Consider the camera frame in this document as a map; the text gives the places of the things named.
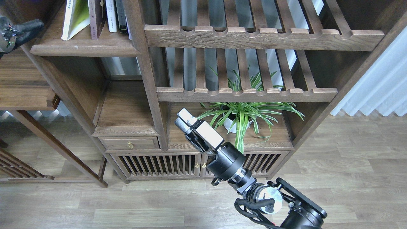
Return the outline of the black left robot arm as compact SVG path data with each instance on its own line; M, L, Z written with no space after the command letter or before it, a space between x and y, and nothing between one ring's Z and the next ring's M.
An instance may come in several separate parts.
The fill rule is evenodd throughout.
M44 23L34 19L22 24L12 25L9 18L0 19L0 57L31 41L44 28Z

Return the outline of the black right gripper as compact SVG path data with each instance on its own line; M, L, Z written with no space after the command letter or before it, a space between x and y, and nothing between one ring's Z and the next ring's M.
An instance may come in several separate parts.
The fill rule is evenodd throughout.
M206 121L198 121L185 108L177 113L175 125L186 139L201 153L207 153L206 168L215 178L212 185L228 181L231 186L246 186L245 156L225 140Z

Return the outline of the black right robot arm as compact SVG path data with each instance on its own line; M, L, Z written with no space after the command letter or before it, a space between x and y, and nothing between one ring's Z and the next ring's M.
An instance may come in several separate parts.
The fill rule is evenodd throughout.
M320 229L327 212L282 178L259 183L243 167L245 157L206 121L185 108L177 113L175 125L200 152L208 155L207 168L215 178L212 185L227 181L241 195L235 209L252 222L269 229Z

